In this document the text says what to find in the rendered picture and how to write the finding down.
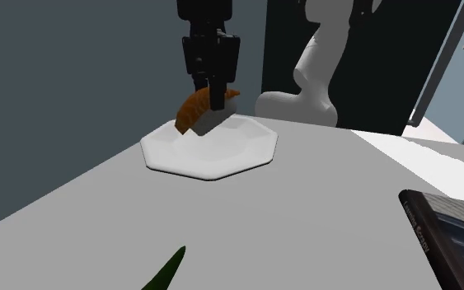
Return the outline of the white octagonal plate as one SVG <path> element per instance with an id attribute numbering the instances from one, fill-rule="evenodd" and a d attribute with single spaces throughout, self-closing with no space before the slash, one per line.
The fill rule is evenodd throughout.
<path id="1" fill-rule="evenodd" d="M 274 159 L 279 135 L 257 120 L 232 115 L 204 136 L 181 134 L 170 120 L 140 140 L 147 168 L 199 180 L 219 180 Z"/>

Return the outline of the salmon sushi piece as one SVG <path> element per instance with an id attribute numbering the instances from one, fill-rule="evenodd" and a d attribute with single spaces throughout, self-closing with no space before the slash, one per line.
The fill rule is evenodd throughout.
<path id="1" fill-rule="evenodd" d="M 237 90 L 227 89 L 224 94 L 225 107 L 222 110 L 211 110 L 209 88 L 197 90 L 186 99 L 176 114 L 177 131 L 185 134 L 191 129 L 197 135 L 204 136 L 237 111 L 233 98 L 239 94 Z"/>

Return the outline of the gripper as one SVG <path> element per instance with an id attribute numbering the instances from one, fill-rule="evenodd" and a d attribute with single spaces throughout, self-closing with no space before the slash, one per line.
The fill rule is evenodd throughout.
<path id="1" fill-rule="evenodd" d="M 182 38 L 186 72 L 191 75 L 195 91 L 209 84 L 210 109 L 224 109 L 227 84 L 234 82 L 241 39 L 226 34 L 225 22 L 232 18 L 232 0 L 176 0 L 181 20 L 190 23 L 189 36 Z M 210 54 L 208 80 L 202 49 L 191 37 L 217 35 Z"/>

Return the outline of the dark green pointed object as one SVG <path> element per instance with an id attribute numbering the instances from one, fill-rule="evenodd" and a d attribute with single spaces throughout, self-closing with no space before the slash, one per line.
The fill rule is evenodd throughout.
<path id="1" fill-rule="evenodd" d="M 168 290 L 185 256 L 185 252 L 186 246 L 182 246 L 177 250 L 141 290 Z"/>

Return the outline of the dark hardcover book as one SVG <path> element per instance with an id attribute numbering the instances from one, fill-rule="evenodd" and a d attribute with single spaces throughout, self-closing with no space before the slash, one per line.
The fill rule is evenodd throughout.
<path id="1" fill-rule="evenodd" d="M 464 200 L 404 189 L 398 199 L 442 290 L 464 290 Z"/>

